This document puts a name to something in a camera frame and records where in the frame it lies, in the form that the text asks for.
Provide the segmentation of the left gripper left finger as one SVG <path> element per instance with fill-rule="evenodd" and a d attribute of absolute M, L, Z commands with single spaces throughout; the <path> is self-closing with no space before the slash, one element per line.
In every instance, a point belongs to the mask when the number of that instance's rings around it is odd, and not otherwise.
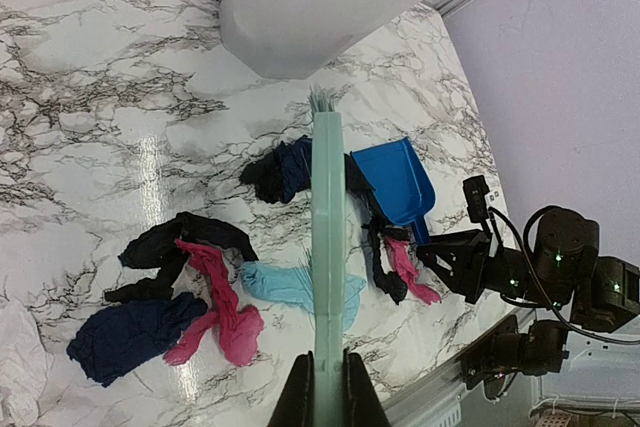
<path fill-rule="evenodd" d="M 312 352 L 296 357 L 268 427 L 312 427 L 314 416 L 314 357 Z"/>

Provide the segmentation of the green hand brush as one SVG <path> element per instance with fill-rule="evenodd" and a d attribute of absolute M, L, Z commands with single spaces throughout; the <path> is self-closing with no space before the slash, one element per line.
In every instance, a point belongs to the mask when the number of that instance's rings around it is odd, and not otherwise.
<path fill-rule="evenodd" d="M 341 115 L 332 94 L 309 94 L 312 112 L 311 270 L 313 282 L 315 426 L 342 426 L 345 285 L 345 169 Z"/>

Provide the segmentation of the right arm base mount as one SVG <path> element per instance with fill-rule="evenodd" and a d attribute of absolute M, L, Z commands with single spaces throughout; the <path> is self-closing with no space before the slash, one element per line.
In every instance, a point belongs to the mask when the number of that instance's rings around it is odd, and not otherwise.
<path fill-rule="evenodd" d="M 498 400 L 519 374 L 558 373 L 569 356 L 567 337 L 568 330 L 553 320 L 535 321 L 522 333 L 517 317 L 509 315 L 463 353 L 462 381 L 468 390 L 482 385 L 488 400 Z"/>

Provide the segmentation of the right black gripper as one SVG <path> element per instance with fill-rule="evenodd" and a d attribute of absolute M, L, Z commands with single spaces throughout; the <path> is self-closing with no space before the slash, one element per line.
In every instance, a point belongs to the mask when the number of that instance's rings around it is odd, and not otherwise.
<path fill-rule="evenodd" d="M 432 236 L 416 248 L 418 259 L 453 293 L 476 303 L 484 291 L 483 270 L 491 235 L 473 229 Z"/>

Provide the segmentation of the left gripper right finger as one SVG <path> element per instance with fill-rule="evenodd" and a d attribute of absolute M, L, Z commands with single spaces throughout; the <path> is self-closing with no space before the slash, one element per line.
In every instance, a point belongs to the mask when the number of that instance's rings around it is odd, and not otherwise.
<path fill-rule="evenodd" d="M 358 353 L 343 353 L 342 391 L 345 426 L 391 426 Z"/>

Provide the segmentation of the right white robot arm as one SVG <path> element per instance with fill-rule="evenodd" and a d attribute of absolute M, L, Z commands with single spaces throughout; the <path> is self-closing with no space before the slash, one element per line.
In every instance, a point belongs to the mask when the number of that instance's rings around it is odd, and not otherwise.
<path fill-rule="evenodd" d="M 639 315 L 639 269 L 599 253 L 600 227 L 558 206 L 539 209 L 517 246 L 499 240 L 495 222 L 514 225 L 491 207 L 482 228 L 443 234 L 416 249 L 418 259 L 453 293 L 470 304 L 485 291 L 521 308 L 546 309 L 552 318 L 521 333 L 509 317 L 461 360 L 464 382 L 475 386 L 493 376 L 543 376 L 560 371 L 569 356 L 570 333 L 601 342 Z"/>

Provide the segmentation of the blue plastic dustpan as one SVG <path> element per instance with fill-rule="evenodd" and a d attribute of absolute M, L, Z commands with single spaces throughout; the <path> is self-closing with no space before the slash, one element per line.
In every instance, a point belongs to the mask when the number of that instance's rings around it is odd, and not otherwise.
<path fill-rule="evenodd" d="M 408 137 L 351 153 L 391 223 L 410 226 L 418 245 L 428 244 L 425 216 L 436 193 Z"/>

